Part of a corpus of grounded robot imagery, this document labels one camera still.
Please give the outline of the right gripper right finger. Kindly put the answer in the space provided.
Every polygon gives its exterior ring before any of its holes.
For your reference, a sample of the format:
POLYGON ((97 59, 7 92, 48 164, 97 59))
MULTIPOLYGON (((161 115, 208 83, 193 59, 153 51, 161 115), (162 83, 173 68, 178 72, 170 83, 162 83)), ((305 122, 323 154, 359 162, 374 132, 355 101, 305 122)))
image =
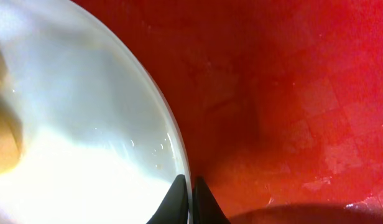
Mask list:
POLYGON ((194 224, 231 224, 218 205, 205 180, 198 176, 193 188, 194 224))

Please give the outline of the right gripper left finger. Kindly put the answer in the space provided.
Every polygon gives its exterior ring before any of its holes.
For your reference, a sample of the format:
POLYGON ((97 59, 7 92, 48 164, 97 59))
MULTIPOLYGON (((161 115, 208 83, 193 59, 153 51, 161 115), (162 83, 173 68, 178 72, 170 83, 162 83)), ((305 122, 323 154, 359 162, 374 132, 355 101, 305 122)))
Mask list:
POLYGON ((187 224, 188 192, 185 176, 179 174, 172 182, 157 211, 147 224, 187 224))

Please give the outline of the white plate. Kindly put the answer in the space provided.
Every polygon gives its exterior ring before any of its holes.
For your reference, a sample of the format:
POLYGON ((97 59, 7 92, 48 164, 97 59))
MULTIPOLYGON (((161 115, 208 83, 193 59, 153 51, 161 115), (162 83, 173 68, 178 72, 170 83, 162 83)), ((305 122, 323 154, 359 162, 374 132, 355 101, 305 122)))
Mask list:
POLYGON ((73 1, 0 1, 0 91, 23 153, 0 175, 0 223, 147 223, 176 176, 182 137, 148 71, 73 1))

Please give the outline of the green and yellow sponge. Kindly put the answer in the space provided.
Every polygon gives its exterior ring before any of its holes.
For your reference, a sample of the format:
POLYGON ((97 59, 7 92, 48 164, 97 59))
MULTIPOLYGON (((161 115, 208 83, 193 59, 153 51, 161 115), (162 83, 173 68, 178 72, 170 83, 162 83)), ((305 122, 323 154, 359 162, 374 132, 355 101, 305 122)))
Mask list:
MULTIPOLYGON (((7 66, 0 51, 0 91, 6 74, 7 66)), ((22 153, 22 123, 0 93, 0 175, 13 170, 22 153)))

